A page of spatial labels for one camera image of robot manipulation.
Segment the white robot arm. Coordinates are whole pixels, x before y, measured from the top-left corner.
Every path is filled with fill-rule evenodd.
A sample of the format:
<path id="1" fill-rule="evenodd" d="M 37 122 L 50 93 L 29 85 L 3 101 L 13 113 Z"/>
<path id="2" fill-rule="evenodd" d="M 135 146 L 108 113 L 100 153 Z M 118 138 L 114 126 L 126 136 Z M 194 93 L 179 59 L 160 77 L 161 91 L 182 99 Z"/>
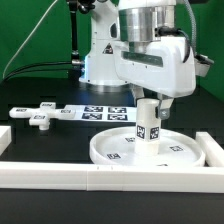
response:
<path id="1" fill-rule="evenodd" d="M 175 98 L 192 94 L 195 60 L 186 34 L 175 28 L 177 0 L 96 0 L 91 49 L 80 78 L 100 91 L 131 87 L 135 100 L 157 93 L 165 119 Z"/>

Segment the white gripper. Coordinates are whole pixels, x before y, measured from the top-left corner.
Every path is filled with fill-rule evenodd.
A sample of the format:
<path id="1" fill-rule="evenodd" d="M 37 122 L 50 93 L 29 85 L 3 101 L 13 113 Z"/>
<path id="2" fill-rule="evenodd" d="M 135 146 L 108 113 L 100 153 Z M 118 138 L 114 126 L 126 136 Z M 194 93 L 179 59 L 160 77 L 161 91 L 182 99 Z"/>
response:
<path id="1" fill-rule="evenodd" d="M 188 96 L 194 91 L 194 56 L 190 52 L 184 62 L 187 48 L 184 37 L 162 37 L 149 43 L 145 53 L 130 52 L 128 44 L 121 41 L 115 41 L 112 47 L 117 76 L 135 84 L 131 89 L 134 105 L 144 97 L 143 88 L 160 93 L 157 95 L 160 119 L 170 117 L 173 98 Z"/>

